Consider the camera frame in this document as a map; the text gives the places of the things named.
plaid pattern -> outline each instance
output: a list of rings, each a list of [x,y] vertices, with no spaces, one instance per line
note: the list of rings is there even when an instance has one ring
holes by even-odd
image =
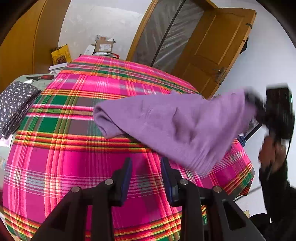
[[[106,140],[92,116],[96,103],[106,99],[171,90],[197,93],[189,83],[160,70],[112,58],[81,56],[63,70],[30,109],[8,158],[3,203],[11,233],[29,240],[71,187],[97,185],[130,157],[127,201],[112,209],[115,239],[178,240],[181,208],[170,207],[166,200],[161,156],[129,136]],[[198,186],[219,185],[234,196],[247,194],[254,176],[237,140],[206,176],[173,162],[171,166]]]

folded purple fabric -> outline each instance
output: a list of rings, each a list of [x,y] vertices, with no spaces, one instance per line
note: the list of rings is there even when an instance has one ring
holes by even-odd
[[[139,95],[94,109],[105,138],[127,133],[176,163],[207,174],[256,114],[244,91],[205,100],[198,94]]]

folded cloth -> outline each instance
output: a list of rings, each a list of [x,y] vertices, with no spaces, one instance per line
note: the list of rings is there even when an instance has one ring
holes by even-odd
[[[199,94],[140,95],[106,100],[94,109],[105,138],[124,132],[199,175],[222,160],[256,114],[244,91],[206,100]]]
[[[16,81],[0,94],[0,138],[7,139],[17,130],[40,93],[31,84]]]

white wall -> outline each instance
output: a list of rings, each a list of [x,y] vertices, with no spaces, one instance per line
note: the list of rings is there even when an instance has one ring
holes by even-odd
[[[248,48],[243,52],[217,93],[228,92],[246,86],[253,87],[263,97],[266,96],[266,86],[277,83],[288,83],[292,94],[296,95],[296,49],[279,22],[255,0],[212,0],[218,7],[250,8],[257,11],[257,16],[251,30]],[[258,179],[258,153],[267,133],[261,128],[245,145],[256,175],[251,189],[260,185]],[[288,178],[296,186],[296,140],[292,139],[288,155]],[[249,210],[250,215],[265,212],[262,191],[258,190],[247,197],[241,198],[237,204],[243,210]]]
[[[151,0],[72,0],[59,46],[68,44],[72,60],[83,54],[97,34],[114,38],[113,53],[126,59],[133,38]]]

metal screw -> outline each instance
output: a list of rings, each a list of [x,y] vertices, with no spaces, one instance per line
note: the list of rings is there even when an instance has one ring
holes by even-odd
[[[188,180],[187,179],[181,179],[180,180],[180,184],[187,185],[188,184]]]
[[[114,181],[113,181],[113,179],[111,179],[111,178],[105,180],[105,184],[106,184],[106,185],[111,185],[111,184],[113,184],[113,182],[114,182]]]
[[[214,186],[213,190],[218,193],[222,192],[222,188],[219,186]]]
[[[72,192],[78,192],[79,190],[80,190],[80,187],[77,187],[77,186],[71,188]]]

